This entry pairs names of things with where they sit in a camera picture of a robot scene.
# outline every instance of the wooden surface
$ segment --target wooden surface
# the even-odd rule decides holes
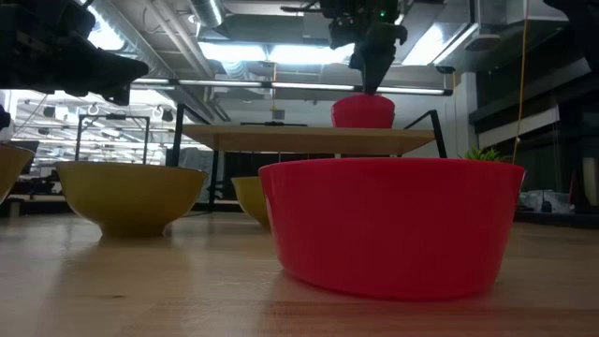
[[[3,337],[597,335],[599,231],[516,224],[490,293],[393,302],[292,279],[243,214],[138,241],[74,215],[0,219]]]
[[[292,126],[184,125],[185,136],[213,150],[304,154],[405,154],[432,131]]]

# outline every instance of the wooden shelf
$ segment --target wooden shelf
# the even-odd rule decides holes
[[[428,130],[184,125],[185,136],[218,151],[405,154],[434,140]]]

